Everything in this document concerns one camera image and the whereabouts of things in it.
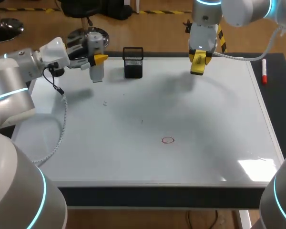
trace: white tabletop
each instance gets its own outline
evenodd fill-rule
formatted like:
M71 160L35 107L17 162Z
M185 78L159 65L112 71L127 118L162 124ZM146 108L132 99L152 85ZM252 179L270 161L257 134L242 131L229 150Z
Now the white tabletop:
M145 58L143 78L126 80L109 58L102 83L66 69L66 134L42 171L60 187L265 187L283 156L251 64L213 58L203 76L190 65ZM32 97L37 114L12 139L34 160L55 147L64 107L43 78Z

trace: red marker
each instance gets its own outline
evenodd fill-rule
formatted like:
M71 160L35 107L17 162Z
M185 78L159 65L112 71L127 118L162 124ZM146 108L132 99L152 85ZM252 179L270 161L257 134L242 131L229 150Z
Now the red marker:
M266 59L262 59L262 84L267 84L267 66L266 66Z

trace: wooden floor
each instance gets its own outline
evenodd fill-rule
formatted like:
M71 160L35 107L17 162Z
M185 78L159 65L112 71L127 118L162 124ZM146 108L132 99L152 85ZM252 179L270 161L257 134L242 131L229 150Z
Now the wooden floor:
M192 0L141 0L141 10L190 10ZM53 0L5 0L0 7L55 8ZM51 39L66 38L69 32L81 27L78 19L65 17L61 12L3 12L1 16L17 18L25 25L24 33L10 41L0 43L0 55L25 47L38 49ZM102 15L91 17L94 26L105 29L110 35L107 50L121 51L124 46L142 46L151 52L187 52L189 35L182 22L190 14L161 15L134 14L125 21L117 21ZM229 52L263 52L277 25L260 20L242 28L229 26L222 21ZM286 34L277 37L271 52L283 52L286 57ZM252 211L255 222L258 211ZM194 229L207 229L215 217L213 210L191 213ZM185 229L184 210L69 210L68 229L87 228L150 228ZM219 211L219 220L214 229L233 229L232 212Z

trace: white cable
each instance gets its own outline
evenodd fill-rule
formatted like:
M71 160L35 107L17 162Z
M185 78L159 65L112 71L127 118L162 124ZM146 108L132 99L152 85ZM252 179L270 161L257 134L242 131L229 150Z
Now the white cable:
M67 110L68 110L68 102L67 102L66 95L63 95L62 99L63 99L64 105L65 105L65 113L64 113L64 117L63 117L63 125L62 125L62 130L61 130L61 136L60 136L60 138L58 140L58 143L57 143L56 147L53 149L53 151L51 153L49 153L47 156L45 156L42 159L32 161L32 163L34 163L34 164L47 161L51 156L53 156L56 153L58 148L61 146L61 142L62 142L63 136L65 134L65 131L66 131Z
M275 38L276 38L276 34L277 34L280 30L282 30L282 29L283 29L283 27L280 26L280 27L278 27L278 28L273 32L273 34L272 34L272 36L271 36L271 38L270 38L270 40L269 40L269 43L268 43L268 46L267 46L266 50L265 50L264 53L263 53L261 56L259 56L259 57L255 57L255 58L242 58L242 57L228 56L228 55L225 55L225 54L222 54L222 53L219 53L219 52L214 52L214 54L217 55L217 56L229 58L229 59L232 59L232 60L238 60L238 61L258 61L258 60L261 60L261 59L263 59L263 58L266 56L266 54L270 51L270 49L271 49L271 47L272 47L272 45L273 45L273 42L274 42L274 40L275 40Z

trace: metal stool base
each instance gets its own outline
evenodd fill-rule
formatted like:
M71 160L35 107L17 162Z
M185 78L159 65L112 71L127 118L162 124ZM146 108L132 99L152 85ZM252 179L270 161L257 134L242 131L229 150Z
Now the metal stool base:
M23 23L18 19L3 18L0 21L0 42L10 41L23 31Z
M96 27L89 27L88 32L99 32L103 36L104 48L109 44L109 34L100 28ZM71 48L76 45L82 45L86 34L83 32L83 29L77 29L71 32L67 38L67 47Z

